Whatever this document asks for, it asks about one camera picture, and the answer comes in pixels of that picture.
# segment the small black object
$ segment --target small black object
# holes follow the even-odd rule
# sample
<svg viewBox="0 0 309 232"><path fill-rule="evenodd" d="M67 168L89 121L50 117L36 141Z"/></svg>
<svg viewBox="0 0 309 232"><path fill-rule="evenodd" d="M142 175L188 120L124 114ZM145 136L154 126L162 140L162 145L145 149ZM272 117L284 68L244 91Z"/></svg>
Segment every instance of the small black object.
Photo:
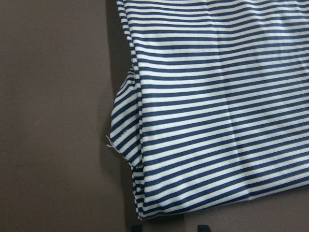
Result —
<svg viewBox="0 0 309 232"><path fill-rule="evenodd" d="M198 225L197 232L211 232L211 229L208 225Z"/></svg>
<svg viewBox="0 0 309 232"><path fill-rule="evenodd" d="M133 225L131 227L131 232L142 232L143 226L142 225Z"/></svg>

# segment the brown surface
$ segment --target brown surface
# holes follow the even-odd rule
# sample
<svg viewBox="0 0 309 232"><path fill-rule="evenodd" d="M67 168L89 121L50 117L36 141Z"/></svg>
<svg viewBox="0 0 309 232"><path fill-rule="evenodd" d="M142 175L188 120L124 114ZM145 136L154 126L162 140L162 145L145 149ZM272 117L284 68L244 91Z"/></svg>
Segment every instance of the brown surface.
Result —
<svg viewBox="0 0 309 232"><path fill-rule="evenodd" d="M114 0L0 3L0 231L124 232L130 168L107 148L130 67ZM309 189L185 216L144 232L308 232Z"/></svg>

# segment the striped fabric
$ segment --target striped fabric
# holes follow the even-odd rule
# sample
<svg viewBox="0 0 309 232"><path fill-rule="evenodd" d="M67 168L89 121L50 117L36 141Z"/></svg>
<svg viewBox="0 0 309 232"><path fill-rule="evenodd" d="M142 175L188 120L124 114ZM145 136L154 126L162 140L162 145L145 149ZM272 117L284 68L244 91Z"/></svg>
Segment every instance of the striped fabric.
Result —
<svg viewBox="0 0 309 232"><path fill-rule="evenodd" d="M308 0L118 0L111 143L139 219L309 184Z"/></svg>

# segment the white thread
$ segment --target white thread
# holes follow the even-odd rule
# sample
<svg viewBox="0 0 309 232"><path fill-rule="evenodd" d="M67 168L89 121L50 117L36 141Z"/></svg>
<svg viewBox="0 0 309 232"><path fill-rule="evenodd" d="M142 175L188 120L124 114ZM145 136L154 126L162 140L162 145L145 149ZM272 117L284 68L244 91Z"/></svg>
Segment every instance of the white thread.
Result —
<svg viewBox="0 0 309 232"><path fill-rule="evenodd" d="M110 142L109 144L106 144L107 147L112 147L114 148L118 153L120 153L120 151L116 148L116 146L112 143L111 139L106 135L106 138L108 139L108 141Z"/></svg>

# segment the folded garment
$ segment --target folded garment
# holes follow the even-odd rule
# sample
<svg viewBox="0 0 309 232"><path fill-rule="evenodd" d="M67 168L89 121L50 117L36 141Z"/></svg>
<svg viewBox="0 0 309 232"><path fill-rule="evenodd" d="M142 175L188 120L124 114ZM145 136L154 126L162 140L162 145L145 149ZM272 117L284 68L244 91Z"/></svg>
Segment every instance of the folded garment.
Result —
<svg viewBox="0 0 309 232"><path fill-rule="evenodd" d="M139 219L309 184L308 0L118 0L111 143Z"/></svg>

